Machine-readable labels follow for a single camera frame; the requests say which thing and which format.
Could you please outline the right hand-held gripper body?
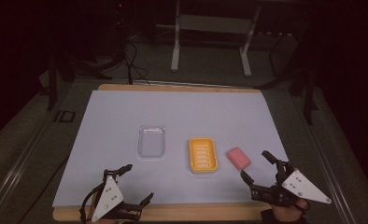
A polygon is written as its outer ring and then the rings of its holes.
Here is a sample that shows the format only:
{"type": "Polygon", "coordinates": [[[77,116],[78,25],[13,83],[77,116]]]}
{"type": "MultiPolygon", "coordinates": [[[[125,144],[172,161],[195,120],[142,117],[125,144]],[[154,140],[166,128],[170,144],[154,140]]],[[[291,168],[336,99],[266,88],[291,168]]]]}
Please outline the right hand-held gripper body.
{"type": "Polygon", "coordinates": [[[288,161],[274,159],[272,164],[276,166],[276,182],[270,187],[260,186],[249,179],[249,189],[251,199],[269,203],[276,206],[294,206],[300,209],[297,204],[299,199],[330,204],[332,200],[313,184],[299,170],[294,169],[288,161]]]}

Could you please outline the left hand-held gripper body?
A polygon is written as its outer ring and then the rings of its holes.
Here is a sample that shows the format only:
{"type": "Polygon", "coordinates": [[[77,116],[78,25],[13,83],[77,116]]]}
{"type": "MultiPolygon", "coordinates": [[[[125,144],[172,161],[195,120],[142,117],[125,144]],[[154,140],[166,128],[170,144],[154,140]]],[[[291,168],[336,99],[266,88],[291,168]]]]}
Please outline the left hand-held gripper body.
{"type": "Polygon", "coordinates": [[[117,176],[113,176],[113,171],[104,170],[103,182],[95,187],[84,199],[79,209],[82,223],[86,223],[88,220],[85,205],[94,193],[96,193],[96,199],[92,222],[100,218],[131,221],[138,221],[141,218],[142,206],[124,202],[123,194],[118,186],[117,176]]]}

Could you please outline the pink sponge block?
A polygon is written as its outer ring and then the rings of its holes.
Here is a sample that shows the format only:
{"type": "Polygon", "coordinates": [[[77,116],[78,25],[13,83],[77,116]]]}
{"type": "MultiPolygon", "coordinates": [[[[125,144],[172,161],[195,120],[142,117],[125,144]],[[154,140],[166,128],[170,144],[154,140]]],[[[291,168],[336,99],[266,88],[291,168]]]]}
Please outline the pink sponge block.
{"type": "Polygon", "coordinates": [[[244,153],[244,151],[240,147],[234,147],[230,149],[226,153],[226,156],[238,171],[246,169],[251,164],[250,158],[244,153]]]}

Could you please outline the clear plastic container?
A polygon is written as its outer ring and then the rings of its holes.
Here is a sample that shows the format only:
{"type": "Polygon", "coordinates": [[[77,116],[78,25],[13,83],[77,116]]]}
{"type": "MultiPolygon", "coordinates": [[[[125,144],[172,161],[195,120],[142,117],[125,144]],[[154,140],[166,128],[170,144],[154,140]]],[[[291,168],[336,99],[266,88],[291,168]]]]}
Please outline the clear plastic container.
{"type": "Polygon", "coordinates": [[[137,154],[143,159],[161,158],[165,152],[165,128],[162,125],[140,127],[137,154]]]}

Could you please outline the yellow soap dish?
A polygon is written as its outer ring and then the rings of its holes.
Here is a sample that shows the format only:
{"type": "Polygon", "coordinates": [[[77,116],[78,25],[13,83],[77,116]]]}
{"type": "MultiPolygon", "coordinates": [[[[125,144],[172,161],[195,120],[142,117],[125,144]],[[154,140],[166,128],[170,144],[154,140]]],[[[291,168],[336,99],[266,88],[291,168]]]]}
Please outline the yellow soap dish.
{"type": "Polygon", "coordinates": [[[194,173],[214,173],[219,168],[218,156],[212,138],[192,138],[189,141],[190,167],[194,173]]]}

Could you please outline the person's left hand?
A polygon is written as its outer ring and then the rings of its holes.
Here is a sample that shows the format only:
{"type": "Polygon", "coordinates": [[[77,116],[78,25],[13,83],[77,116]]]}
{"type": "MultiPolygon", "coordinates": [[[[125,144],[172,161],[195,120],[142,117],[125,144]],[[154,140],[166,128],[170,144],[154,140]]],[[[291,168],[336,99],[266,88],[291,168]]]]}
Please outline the person's left hand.
{"type": "Polygon", "coordinates": [[[120,219],[106,219],[106,218],[100,218],[97,221],[92,222],[92,216],[95,210],[95,205],[94,205],[95,199],[96,199],[96,193],[94,193],[92,196],[92,204],[90,206],[90,210],[87,216],[88,220],[86,221],[86,224],[123,224],[124,222],[131,222],[131,221],[126,221],[124,219],[120,220],[120,219]]]}

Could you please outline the person's right hand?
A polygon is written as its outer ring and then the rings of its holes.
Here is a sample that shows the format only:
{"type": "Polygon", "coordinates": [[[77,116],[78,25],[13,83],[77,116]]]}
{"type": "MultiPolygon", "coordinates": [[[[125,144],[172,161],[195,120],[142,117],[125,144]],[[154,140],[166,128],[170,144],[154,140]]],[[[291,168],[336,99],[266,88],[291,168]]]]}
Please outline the person's right hand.
{"type": "Polygon", "coordinates": [[[271,205],[271,209],[262,211],[262,224],[308,224],[304,217],[309,208],[307,200],[299,199],[295,206],[283,207],[271,205]]]}

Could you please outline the light grey table mat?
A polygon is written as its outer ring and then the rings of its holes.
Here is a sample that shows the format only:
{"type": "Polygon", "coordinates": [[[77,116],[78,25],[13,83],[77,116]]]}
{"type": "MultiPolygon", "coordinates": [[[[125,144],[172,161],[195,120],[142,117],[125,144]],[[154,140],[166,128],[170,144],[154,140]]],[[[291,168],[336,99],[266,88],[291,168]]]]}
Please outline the light grey table mat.
{"type": "Polygon", "coordinates": [[[259,92],[94,91],[57,190],[54,206],[82,204],[103,178],[104,170],[132,164],[119,177],[127,203],[139,203],[151,192],[152,203],[239,203],[249,199],[248,186],[226,153],[240,147],[250,158],[248,174],[259,185],[271,186],[276,169],[262,155],[287,155],[268,105],[259,92]],[[137,154],[140,127],[165,128],[161,158],[137,154]],[[213,139],[219,168],[195,174],[189,141],[213,139]]]}

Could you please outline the black metal stand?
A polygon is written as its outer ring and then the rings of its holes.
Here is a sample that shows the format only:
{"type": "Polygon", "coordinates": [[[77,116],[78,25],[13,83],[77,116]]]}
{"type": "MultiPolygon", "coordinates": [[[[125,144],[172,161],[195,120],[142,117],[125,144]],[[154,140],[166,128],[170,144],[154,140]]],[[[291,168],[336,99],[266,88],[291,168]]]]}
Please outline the black metal stand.
{"type": "Polygon", "coordinates": [[[288,62],[279,71],[277,77],[269,82],[255,86],[256,90],[269,90],[290,80],[290,96],[304,94],[303,116],[308,125],[313,124],[312,111],[316,108],[313,97],[317,67],[314,59],[315,43],[313,37],[310,34],[303,34],[296,41],[296,46],[288,62]]]}
{"type": "Polygon", "coordinates": [[[112,59],[108,63],[89,65],[88,63],[85,63],[81,59],[75,57],[73,54],[61,49],[56,49],[49,56],[48,87],[43,89],[43,92],[49,97],[47,110],[51,111],[57,103],[57,74],[61,74],[64,80],[72,82],[76,76],[72,69],[72,65],[74,65],[92,77],[110,80],[111,77],[103,75],[101,70],[110,68],[118,63],[119,61],[117,59],[112,59]]]}

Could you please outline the metal strip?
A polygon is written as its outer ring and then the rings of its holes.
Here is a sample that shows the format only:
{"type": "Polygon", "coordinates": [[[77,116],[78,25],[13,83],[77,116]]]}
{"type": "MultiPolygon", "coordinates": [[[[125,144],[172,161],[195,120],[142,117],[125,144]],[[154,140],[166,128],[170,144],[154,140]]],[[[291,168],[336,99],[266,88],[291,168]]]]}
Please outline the metal strip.
{"type": "Polygon", "coordinates": [[[235,86],[203,84],[203,83],[187,83],[187,82],[170,82],[170,81],[149,81],[135,80],[133,84],[149,85],[149,86],[189,86],[189,87],[208,87],[208,88],[237,88],[235,86]]]}

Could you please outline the metal floor rail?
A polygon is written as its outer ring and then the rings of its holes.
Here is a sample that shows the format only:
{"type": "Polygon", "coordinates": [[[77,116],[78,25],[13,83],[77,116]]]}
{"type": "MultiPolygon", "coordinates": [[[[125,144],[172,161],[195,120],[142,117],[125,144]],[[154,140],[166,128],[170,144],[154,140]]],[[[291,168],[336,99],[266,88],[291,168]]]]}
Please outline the metal floor rail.
{"type": "Polygon", "coordinates": [[[292,101],[305,125],[340,220],[343,224],[359,224],[353,186],[361,184],[362,172],[344,134],[325,103],[316,101],[317,110],[311,113],[309,124],[304,116],[304,99],[293,97],[292,101]]]}
{"type": "Polygon", "coordinates": [[[48,114],[19,115],[0,132],[0,224],[30,224],[59,171],[40,152],[50,122],[48,114]]]}

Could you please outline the black rectangular floor frame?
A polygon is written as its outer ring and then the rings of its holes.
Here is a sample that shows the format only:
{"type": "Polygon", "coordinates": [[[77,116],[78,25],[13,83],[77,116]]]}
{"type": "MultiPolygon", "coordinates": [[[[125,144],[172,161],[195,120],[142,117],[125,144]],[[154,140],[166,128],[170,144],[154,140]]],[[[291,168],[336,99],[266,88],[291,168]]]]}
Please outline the black rectangular floor frame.
{"type": "Polygon", "coordinates": [[[54,117],[54,122],[73,122],[76,116],[75,111],[59,110],[54,117]]]}

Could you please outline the white metal desk frame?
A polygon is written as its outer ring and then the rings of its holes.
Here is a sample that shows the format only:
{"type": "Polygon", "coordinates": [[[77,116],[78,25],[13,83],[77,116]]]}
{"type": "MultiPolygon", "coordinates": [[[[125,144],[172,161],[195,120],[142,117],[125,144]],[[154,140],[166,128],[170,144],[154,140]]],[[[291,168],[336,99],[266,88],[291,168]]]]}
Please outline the white metal desk frame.
{"type": "Polygon", "coordinates": [[[181,1],[175,1],[175,23],[174,29],[174,45],[171,58],[170,71],[177,72],[179,68],[180,57],[180,31],[200,31],[211,33],[237,34],[245,35],[246,41],[238,49],[245,77],[251,77],[252,72],[248,59],[248,50],[251,40],[255,34],[255,28],[261,14],[262,6],[254,7],[252,17],[250,19],[223,18],[213,16],[201,16],[192,14],[182,14],[180,10],[181,1]]]}

